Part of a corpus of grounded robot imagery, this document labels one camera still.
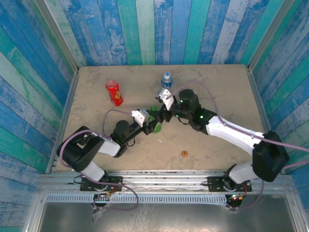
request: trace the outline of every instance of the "bottle label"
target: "bottle label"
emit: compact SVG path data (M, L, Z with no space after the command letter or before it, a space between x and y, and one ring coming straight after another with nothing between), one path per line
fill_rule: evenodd
M162 83L162 87L163 88L171 88L171 86L172 86L172 81L171 82L163 82L163 81L161 81L161 83Z

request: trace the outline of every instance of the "red can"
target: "red can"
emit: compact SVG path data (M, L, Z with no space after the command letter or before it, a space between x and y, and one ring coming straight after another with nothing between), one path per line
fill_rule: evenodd
M110 95L112 104L114 104L115 106L119 106L124 102L124 100L122 99L122 96L120 94L118 82L116 82L112 79L109 79L106 82L105 87L106 87L106 89L107 89L107 91Z

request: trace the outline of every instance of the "metal edge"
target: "metal edge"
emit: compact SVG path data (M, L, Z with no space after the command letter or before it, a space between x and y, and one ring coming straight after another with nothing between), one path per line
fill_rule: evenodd
M266 111L265 111L259 90L258 90L256 82L255 82L253 72L249 71L249 69L247 69L247 75L248 75L248 78L249 78L249 81L250 81L250 85L251 85L251 89L252 89L252 92L253 92L253 95L254 95L254 99L255 99L255 102L256 102L257 109L260 113L260 117L261 117L261 120L262 120L264 130L265 130L265 132L268 132L268 131L271 130L271 128L270 128L270 124L269 124L269 121L268 121L268 118L267 118L267 114L266 114Z
M39 228L39 224L41 221L41 217L43 214L45 200L46 200L46 192L38 192L34 195L34 202L29 210L29 214L26 220L26 223L23 228L23 232L37 232Z
M39 8L43 18L45 19L48 27L52 31L56 41L58 42L61 50L63 51L64 56L66 57L69 65L73 69L73 72L78 71L77 64L73 58L72 52L70 51L69 47L67 46L67 42L65 41L60 28L58 27L53 15L51 14L48 5L46 4L45 0L34 0L35 4Z
M77 87L79 75L80 75L80 73L79 73L79 71L77 71L73 76L72 83L71 83L70 90L69 90L69 94L68 94L68 98L67 98L67 102L66 102L66 105L64 107L62 118L61 118L61 121L60 121L60 126L59 126L59 129L58 129L57 137L56 137L54 147L53 147L53 150L52 150L52 154L50 156L50 159L49 159L45 173L50 173L52 171L53 164L54 164L54 161L55 161L55 158L56 158L56 151L57 151L58 146L62 142L64 131L66 129L66 125L67 125L67 122L68 122L68 118L69 118L69 114L70 114L75 90L76 90L76 87Z
M260 44L258 45L255 53L251 57L249 61L248 68L250 71L254 70L258 61L260 60L261 56L263 55L265 49L267 48L269 42L271 41L272 37L276 33L278 27L280 26L281 22L283 21L284 17L288 13L289 9L293 5L295 0L284 0L280 8L278 9L276 15L274 16L273 20L270 23L265 35L263 36Z
M309 231L308 217L299 198L297 190L286 193L286 198L291 210L296 230L298 232Z

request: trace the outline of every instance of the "green object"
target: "green object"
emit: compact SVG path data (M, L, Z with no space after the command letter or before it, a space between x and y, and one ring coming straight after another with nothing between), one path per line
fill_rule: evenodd
M150 107L150 111L158 111L158 109L154 106L154 105L152 105L151 107ZM153 121L153 120L155 120L155 118L153 117L153 116L151 116L151 115L149 115L149 117L148 117L148 122L151 122L151 121ZM161 123L157 123L156 124L156 126L155 126L155 128L154 128L154 131L153 131L153 133L158 133L158 132L160 132L160 130L161 130Z

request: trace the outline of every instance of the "tabletop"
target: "tabletop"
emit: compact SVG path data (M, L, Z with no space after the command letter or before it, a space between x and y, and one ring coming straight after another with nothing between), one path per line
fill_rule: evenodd
M198 80L209 86L222 116L235 124L263 132L261 118L255 103L244 65L155 65L155 66L100 66L82 67L71 106L64 139L82 125L101 132L105 113L111 109L131 112L149 109L161 104L155 99L161 88L164 72L173 78L171 92L180 85ZM107 78L118 81L124 102L115 107L105 89ZM214 111L206 90L189 84L199 97L203 108ZM131 116L111 112L105 131L110 135L119 120L133 122ZM176 118L163 122L157 134L140 134L136 143L119 158L98 153L94 162L105 170L163 170L163 169L227 169L234 163L251 160L245 151L214 136L193 130ZM68 170L60 163L56 170Z

